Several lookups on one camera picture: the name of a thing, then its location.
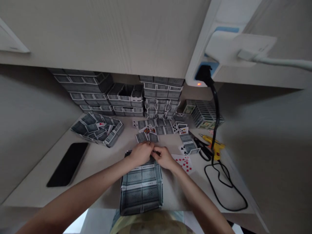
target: desk surface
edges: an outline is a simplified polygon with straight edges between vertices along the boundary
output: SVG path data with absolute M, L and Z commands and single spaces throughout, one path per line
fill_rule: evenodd
M 124 153 L 127 150 L 131 150 L 137 144 L 135 135 L 138 133 L 138 130 L 132 126 L 132 118 L 116 117 L 116 119 L 120 119 L 125 126 L 124 131 L 118 138 L 116 144 L 112 148 L 107 148 L 105 146 L 90 142 L 90 147 L 71 186 L 121 160 L 124 157 Z M 195 135 L 198 133 L 206 135 L 209 134 L 207 130 L 192 128 L 192 124 L 189 124 L 189 127 L 192 133 Z M 159 139 L 160 142 L 156 145 L 166 146 L 172 154 L 181 154 L 178 149 L 178 146 L 182 144 L 179 134 L 159 136 Z M 11 193 L 3 205 L 20 207 L 43 207 L 62 192 L 67 190 L 70 186 L 47 188 L 46 184 L 54 173 L 55 168 L 63 158 L 69 146 L 74 142 L 85 142 L 85 140 L 68 130 L 43 157 L 43 159 L 33 168 L 33 170 L 27 175 L 21 184 Z M 210 164 L 210 162 L 204 161 L 199 154 L 194 154 L 190 157 L 193 167 L 196 170 L 191 174 L 191 178 L 209 196 L 209 198 L 221 212 L 229 213 L 229 211 L 222 208 L 217 202 L 208 179 L 204 173 L 204 166 Z M 222 157 L 222 162 L 229 169 L 233 183 L 242 192 L 242 194 L 244 194 L 243 191 L 246 190 L 246 187 L 240 180 L 240 177 L 235 175 L 237 173 L 232 170 L 226 158 Z M 224 206 L 231 209 L 237 209 L 244 206 L 242 198 L 234 189 L 230 189 L 218 181 L 217 172 L 214 169 L 208 167 L 207 174 L 211 179 L 218 197 Z M 181 187 L 171 172 L 162 168 L 162 176 L 164 197 L 162 209 L 184 211 L 190 210 Z M 227 181 L 223 175 L 221 176 L 221 179 L 225 182 Z M 115 182 L 91 207 L 119 209 L 119 199 L 120 180 Z M 251 206 L 249 206 L 246 210 L 240 211 L 240 213 L 252 214 L 254 213 L 254 210 Z

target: white cable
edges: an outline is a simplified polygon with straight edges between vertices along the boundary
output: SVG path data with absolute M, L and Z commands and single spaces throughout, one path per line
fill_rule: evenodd
M 312 61 L 307 60 L 295 60 L 295 59 L 277 59 L 261 57 L 254 52 L 241 50 L 238 55 L 239 58 L 256 63 L 264 63 L 269 65 L 286 66 L 286 67 L 297 67 L 312 71 Z
M 307 60 L 295 60 L 295 59 L 277 59 L 277 58 L 253 58 L 253 62 L 256 63 L 264 63 L 270 65 L 277 65 L 277 66 L 285 66 L 285 67 L 297 67 L 301 69 L 305 69 L 308 71 L 312 71 L 312 62 Z

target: hand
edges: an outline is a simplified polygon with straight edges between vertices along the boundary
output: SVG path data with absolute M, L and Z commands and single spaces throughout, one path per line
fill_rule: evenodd
M 172 170 L 176 165 L 179 165 L 171 156 L 167 147 L 154 147 L 154 151 L 159 152 L 160 156 L 155 152 L 152 152 L 153 158 L 158 162 L 158 164 L 166 169 Z
M 154 142 L 143 141 L 132 149 L 128 157 L 131 158 L 131 161 L 134 161 L 135 167 L 141 166 L 149 161 L 154 145 Z

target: black smartphone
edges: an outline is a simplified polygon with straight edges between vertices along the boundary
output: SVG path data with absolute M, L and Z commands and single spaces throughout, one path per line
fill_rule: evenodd
M 73 143 L 68 148 L 55 172 L 51 176 L 47 187 L 68 186 L 77 173 L 89 143 Z

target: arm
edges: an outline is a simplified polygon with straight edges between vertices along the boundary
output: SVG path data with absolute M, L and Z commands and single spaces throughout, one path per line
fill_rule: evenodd
M 233 229 L 218 208 L 172 158 L 168 149 L 155 146 L 154 150 L 160 153 L 159 156 L 152 152 L 155 160 L 163 168 L 169 169 L 179 181 L 184 195 L 204 233 L 234 234 Z
M 42 208 L 17 234 L 62 234 L 114 182 L 132 169 L 146 163 L 150 159 L 153 147 L 154 143 L 149 141 L 138 144 L 128 157 L 59 195 Z

